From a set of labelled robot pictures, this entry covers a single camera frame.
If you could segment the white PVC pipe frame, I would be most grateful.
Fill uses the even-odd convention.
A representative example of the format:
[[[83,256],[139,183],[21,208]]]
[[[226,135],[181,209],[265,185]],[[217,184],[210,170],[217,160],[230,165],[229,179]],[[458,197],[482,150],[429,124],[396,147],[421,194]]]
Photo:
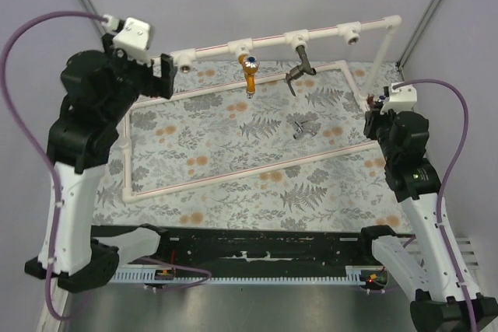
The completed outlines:
[[[258,69],[252,99],[247,98],[240,73],[232,74],[226,83],[177,92],[170,100],[140,99],[122,122],[122,200],[135,203],[373,149],[372,141],[348,135],[348,129],[357,124],[340,114],[339,106],[347,103],[356,114],[365,111],[367,91],[401,22],[400,16],[393,15],[175,51],[178,66],[189,69],[196,61],[221,55],[238,59],[263,47],[287,46],[295,51],[299,45],[307,48],[309,42],[329,37],[351,45],[363,32],[385,33],[362,85],[349,63],[337,60],[318,65],[315,76],[294,81],[296,96],[285,82],[291,68],[280,65]],[[308,121],[306,126],[317,134],[295,140],[295,121]]]

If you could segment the brown faucet chrome knob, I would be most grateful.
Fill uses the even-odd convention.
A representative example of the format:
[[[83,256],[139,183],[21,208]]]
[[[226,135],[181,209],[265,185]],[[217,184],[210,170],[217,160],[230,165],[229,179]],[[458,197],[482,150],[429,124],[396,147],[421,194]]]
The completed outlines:
[[[367,103],[367,105],[368,105],[369,108],[374,107],[375,103],[376,103],[375,96],[374,95],[369,95],[366,98],[366,103]]]

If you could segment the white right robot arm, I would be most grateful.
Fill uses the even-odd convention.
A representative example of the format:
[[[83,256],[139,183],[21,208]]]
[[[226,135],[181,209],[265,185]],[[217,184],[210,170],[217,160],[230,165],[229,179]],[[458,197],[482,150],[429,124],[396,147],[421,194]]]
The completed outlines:
[[[497,301],[482,294],[461,254],[447,217],[442,184],[425,157],[429,121],[411,110],[375,100],[364,134],[378,142],[385,176],[408,218],[423,262],[387,227],[363,229],[356,245],[364,264],[380,262],[410,301],[417,331],[481,331],[497,317]]]

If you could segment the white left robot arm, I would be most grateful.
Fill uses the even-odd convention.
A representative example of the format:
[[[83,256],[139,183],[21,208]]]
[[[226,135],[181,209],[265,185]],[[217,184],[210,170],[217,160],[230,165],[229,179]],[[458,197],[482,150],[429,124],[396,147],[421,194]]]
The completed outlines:
[[[46,238],[24,271],[35,278],[52,275],[58,287],[80,293],[105,286],[116,270],[142,257],[165,263],[171,245],[166,232],[144,224],[118,236],[93,238],[96,191],[118,140],[117,126],[140,96],[170,99],[177,67],[173,58],[139,62],[110,34],[103,50],[71,56],[61,72],[66,95],[52,124],[46,155],[58,180],[53,182]]]

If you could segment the small chrome faucet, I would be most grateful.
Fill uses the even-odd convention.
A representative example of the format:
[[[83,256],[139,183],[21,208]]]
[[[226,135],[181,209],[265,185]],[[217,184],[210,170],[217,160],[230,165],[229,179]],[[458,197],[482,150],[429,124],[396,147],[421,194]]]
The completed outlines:
[[[298,140],[299,138],[302,138],[304,135],[310,135],[311,137],[314,137],[317,132],[313,128],[309,128],[306,126],[306,123],[308,121],[295,121],[294,124],[296,126],[296,131],[293,134],[293,138],[295,140]]]

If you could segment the orange faucet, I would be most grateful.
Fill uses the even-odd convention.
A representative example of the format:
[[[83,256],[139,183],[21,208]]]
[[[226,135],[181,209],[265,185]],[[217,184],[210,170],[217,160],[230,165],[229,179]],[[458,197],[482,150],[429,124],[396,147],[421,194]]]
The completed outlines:
[[[244,72],[244,78],[246,80],[246,94],[248,99],[252,99],[255,94],[255,75],[259,69],[259,60],[252,55],[243,54],[238,58],[240,65]]]

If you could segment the dark grey lever faucet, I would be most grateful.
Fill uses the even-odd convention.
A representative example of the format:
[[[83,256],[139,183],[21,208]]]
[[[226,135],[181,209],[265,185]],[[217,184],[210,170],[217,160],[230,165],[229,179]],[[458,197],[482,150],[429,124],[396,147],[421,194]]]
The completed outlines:
[[[290,93],[293,96],[296,96],[295,90],[292,86],[292,83],[297,79],[301,78],[303,75],[315,76],[317,71],[310,64],[310,61],[307,56],[306,47],[303,45],[299,45],[295,48],[295,51],[300,58],[300,63],[291,68],[285,76],[285,82],[289,88]]]

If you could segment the floral patterned mat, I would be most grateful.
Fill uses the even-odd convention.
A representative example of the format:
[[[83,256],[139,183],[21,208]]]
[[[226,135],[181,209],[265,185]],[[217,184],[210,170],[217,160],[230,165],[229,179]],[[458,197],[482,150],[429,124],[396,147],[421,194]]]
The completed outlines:
[[[363,135],[363,113],[348,135]],[[127,204],[122,200],[123,158],[114,148],[96,193],[97,225],[198,226],[221,229],[285,229],[354,232],[369,225],[411,231],[384,179],[376,149],[242,177]]]

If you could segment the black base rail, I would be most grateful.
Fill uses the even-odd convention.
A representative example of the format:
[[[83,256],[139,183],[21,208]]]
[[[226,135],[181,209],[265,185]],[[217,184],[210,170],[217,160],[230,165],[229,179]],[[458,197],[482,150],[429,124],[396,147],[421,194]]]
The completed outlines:
[[[310,278],[343,276],[348,266],[379,265],[368,244],[387,225],[360,232],[293,232],[164,227],[153,258],[175,264],[177,279],[195,269],[214,278]]]

